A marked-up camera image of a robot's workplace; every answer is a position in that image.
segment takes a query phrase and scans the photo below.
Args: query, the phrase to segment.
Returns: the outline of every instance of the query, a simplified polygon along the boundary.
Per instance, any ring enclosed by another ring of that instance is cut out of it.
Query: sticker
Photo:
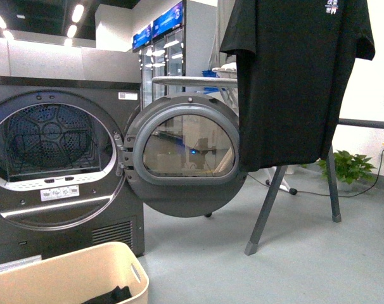
[[[41,201],[52,201],[60,198],[71,198],[79,196],[79,186],[59,187],[52,189],[40,190]]]
[[[138,93],[130,93],[130,92],[119,92],[118,93],[119,100],[138,100]]]
[[[15,260],[12,262],[0,264],[0,272],[4,272],[9,269],[19,268],[21,266],[31,264],[34,262],[40,262],[40,261],[41,261],[41,255],[35,255],[33,257],[31,256],[29,258],[23,258],[21,260]]]

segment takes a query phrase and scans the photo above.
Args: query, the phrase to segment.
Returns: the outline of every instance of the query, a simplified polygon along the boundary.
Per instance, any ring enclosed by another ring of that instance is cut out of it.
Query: rack foot
[[[247,246],[246,246],[246,248],[245,248],[244,253],[245,253],[246,255],[253,255],[254,253],[257,252],[258,247],[259,247],[258,244],[253,244],[253,243],[251,243],[251,242],[248,242],[248,243],[247,243]]]
[[[342,215],[341,214],[333,215],[332,219],[333,219],[334,223],[340,223],[342,221]]]

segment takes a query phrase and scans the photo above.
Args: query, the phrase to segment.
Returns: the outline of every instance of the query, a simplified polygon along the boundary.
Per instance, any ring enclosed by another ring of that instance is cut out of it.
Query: beige laundry basket
[[[80,304],[129,286],[147,304],[149,279],[130,248],[105,243],[0,273],[0,304]]]

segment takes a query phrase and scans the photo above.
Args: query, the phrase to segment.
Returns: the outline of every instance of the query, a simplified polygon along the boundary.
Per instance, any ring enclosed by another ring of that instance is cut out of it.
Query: potted plant
[[[354,181],[359,179],[371,180],[371,169],[375,167],[369,163],[371,157],[360,154],[350,154],[348,151],[342,150],[334,152],[334,163],[337,176],[337,187],[339,190],[350,191]],[[322,170],[322,176],[327,178],[326,161],[319,160],[319,167]]]

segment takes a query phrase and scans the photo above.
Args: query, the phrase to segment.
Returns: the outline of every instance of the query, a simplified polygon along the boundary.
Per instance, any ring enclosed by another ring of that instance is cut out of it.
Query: dryer vent grille
[[[129,220],[119,224],[95,229],[92,231],[93,245],[107,242],[122,242],[133,249],[133,224]]]

